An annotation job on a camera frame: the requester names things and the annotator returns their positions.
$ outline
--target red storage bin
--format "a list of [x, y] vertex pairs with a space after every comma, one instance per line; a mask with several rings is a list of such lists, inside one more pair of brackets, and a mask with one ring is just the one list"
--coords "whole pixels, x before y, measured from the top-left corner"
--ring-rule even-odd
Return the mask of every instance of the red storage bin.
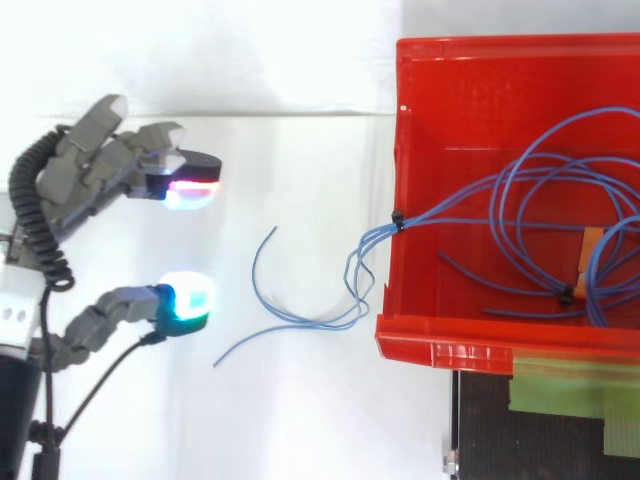
[[[395, 208], [423, 213], [460, 188], [499, 172], [558, 122], [586, 110], [640, 108], [640, 35], [544, 35], [401, 40], [397, 46]], [[576, 158], [640, 159], [640, 120], [605, 114], [579, 121], [537, 151]], [[640, 173], [606, 167], [640, 190]], [[506, 218], [529, 186], [514, 185]], [[446, 216], [487, 218], [489, 193]], [[616, 223], [602, 189], [557, 183], [536, 194], [526, 221]], [[624, 251], [637, 246], [627, 235]], [[575, 284], [582, 234], [528, 231], [532, 258]], [[504, 258], [487, 225], [412, 228], [392, 240], [391, 272], [376, 338], [389, 359], [433, 367], [511, 374], [514, 355], [640, 363], [640, 301], [607, 313], [610, 328], [587, 318], [523, 320], [484, 308], [563, 311], [557, 298], [509, 295], [485, 287], [443, 262], [442, 251], [495, 283], [535, 287]], [[616, 274], [640, 271], [640, 258]]]

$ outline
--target black cable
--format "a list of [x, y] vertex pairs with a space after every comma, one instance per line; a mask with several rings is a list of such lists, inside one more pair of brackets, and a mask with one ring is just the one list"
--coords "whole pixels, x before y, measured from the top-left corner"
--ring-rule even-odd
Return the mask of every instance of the black cable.
[[55, 157], [56, 146], [64, 135], [60, 128], [40, 138], [18, 157], [9, 177], [9, 197], [18, 225], [24, 230], [47, 286], [55, 292], [69, 290], [75, 279], [42, 209], [36, 180], [49, 159]]
[[53, 364], [51, 352], [51, 338], [49, 337], [49, 325], [47, 318], [47, 307], [49, 306], [49, 297], [51, 296], [51, 287], [46, 287], [42, 293], [40, 300], [40, 329], [42, 330], [42, 341], [44, 343], [44, 378], [46, 390], [46, 422], [47, 422], [47, 441], [42, 446], [43, 452], [52, 452], [56, 447], [55, 426], [53, 424]]
[[96, 396], [96, 394], [98, 393], [102, 385], [104, 385], [104, 383], [109, 379], [109, 377], [115, 371], [115, 369], [118, 368], [118, 365], [120, 365], [129, 355], [135, 352], [139, 347], [143, 347], [146, 345], [155, 345], [165, 340], [166, 340], [166, 337], [159, 335], [157, 332], [151, 332], [145, 335], [144, 337], [142, 337], [139, 341], [137, 341], [133, 345], [131, 345], [128, 349], [126, 349], [122, 353], [122, 355], [120, 355], [115, 360], [115, 362], [113, 362], [113, 364], [109, 367], [109, 369], [102, 375], [102, 378], [100, 378], [100, 380], [98, 381], [98, 383], [96, 383], [96, 385], [93, 387], [91, 392], [89, 392], [89, 395], [87, 395], [84, 401], [80, 404], [76, 412], [71, 417], [71, 420], [69, 420], [69, 423], [67, 423], [67, 426], [64, 428], [62, 434], [60, 435], [58, 446], [60, 446], [62, 441], [65, 439], [65, 437], [69, 434], [69, 430], [71, 430], [71, 428], [78, 421], [78, 418], [80, 417], [80, 415], [82, 415], [82, 412], [84, 412], [84, 410], [87, 408], [91, 400], [93, 400], [93, 397]]

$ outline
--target orange tape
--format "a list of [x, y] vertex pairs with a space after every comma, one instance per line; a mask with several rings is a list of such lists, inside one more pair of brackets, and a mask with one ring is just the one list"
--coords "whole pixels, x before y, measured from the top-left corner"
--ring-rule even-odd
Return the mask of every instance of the orange tape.
[[578, 282], [573, 290], [576, 298], [587, 298], [587, 286], [585, 272], [589, 266], [589, 260], [594, 248], [604, 235], [604, 229], [598, 227], [585, 227], [582, 237], [582, 250], [580, 251], [580, 261], [578, 262]]

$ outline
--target bundle of blue wires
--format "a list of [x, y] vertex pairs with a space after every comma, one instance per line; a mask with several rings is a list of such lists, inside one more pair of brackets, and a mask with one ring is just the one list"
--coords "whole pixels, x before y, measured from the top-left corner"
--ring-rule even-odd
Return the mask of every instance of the bundle of blue wires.
[[[404, 221], [404, 230], [444, 223], [488, 225], [493, 239], [502, 254], [516, 270], [528, 278], [532, 284], [536, 285], [536, 290], [523, 290], [498, 285], [467, 270], [442, 252], [439, 253], [440, 257], [469, 278], [505, 293], [533, 297], [560, 296], [572, 287], [568, 285], [567, 282], [555, 278], [534, 263], [525, 246], [522, 230], [523, 228], [538, 228], [580, 232], [584, 231], [585, 226], [524, 222], [523, 216], [526, 207], [535, 192], [548, 182], [579, 182], [596, 185], [604, 189], [611, 200], [618, 218], [617, 223], [614, 225], [600, 225], [606, 230], [606, 233], [594, 249], [586, 272], [587, 301], [585, 309], [555, 313], [529, 313], [485, 309], [485, 313], [542, 320], [582, 317], [587, 315], [589, 321], [594, 326], [607, 327], [608, 323], [604, 313], [605, 310], [622, 305], [640, 296], [640, 274], [616, 285], [601, 286], [602, 282], [611, 272], [640, 253], [640, 247], [638, 247], [622, 256], [619, 255], [625, 233], [640, 232], [640, 228], [633, 226], [635, 223], [640, 223], [640, 211], [637, 207], [637, 203], [640, 202], [640, 193], [624, 181], [598, 172], [592, 168], [593, 164], [614, 163], [638, 169], [640, 168], [640, 163], [632, 159], [616, 156], [573, 159], [566, 155], [556, 153], [535, 152], [546, 139], [567, 125], [584, 118], [603, 114], [624, 114], [640, 119], [640, 112], [621, 106], [597, 108], [567, 118], [538, 137], [518, 159], [508, 164], [500, 173], [475, 181], [444, 199], [422, 215]], [[534, 159], [560, 163], [560, 166], [522, 168], [527, 160]], [[515, 220], [507, 220], [505, 219], [505, 209], [510, 189], [514, 183], [522, 182], [533, 183], [533, 186], [521, 202]], [[483, 191], [491, 192], [487, 219], [441, 216], [465, 199]], [[631, 215], [627, 216], [625, 214], [625, 208], [623, 208], [623, 206], [626, 207], [626, 211], [631, 212]], [[508, 235], [507, 226], [515, 227], [515, 240]], [[252, 282], [254, 292], [264, 308], [286, 323], [266, 328], [235, 343], [215, 362], [214, 367], [218, 366], [220, 362], [239, 346], [266, 333], [291, 329], [341, 331], [353, 327], [358, 320], [371, 311], [366, 299], [375, 284], [375, 276], [367, 267], [364, 260], [376, 245], [400, 231], [395, 223], [390, 223], [373, 228], [362, 235], [358, 246], [347, 257], [342, 277], [349, 295], [353, 298], [353, 305], [336, 317], [327, 320], [314, 320], [277, 308], [264, 298], [258, 288], [256, 283], [258, 259], [276, 229], [277, 227], [274, 227], [273, 230], [271, 230], [256, 252], [252, 268]], [[602, 265], [600, 265], [603, 251], [612, 241], [615, 242], [612, 252], [608, 255], [608, 258], [602, 262]], [[361, 277], [364, 277], [364, 284], [361, 283]]]

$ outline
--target screw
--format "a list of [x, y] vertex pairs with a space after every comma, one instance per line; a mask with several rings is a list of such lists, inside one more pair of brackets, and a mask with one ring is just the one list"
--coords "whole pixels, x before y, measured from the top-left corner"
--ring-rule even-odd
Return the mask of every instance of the screw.
[[447, 456], [443, 458], [442, 471], [448, 475], [458, 475], [458, 451], [449, 450]]

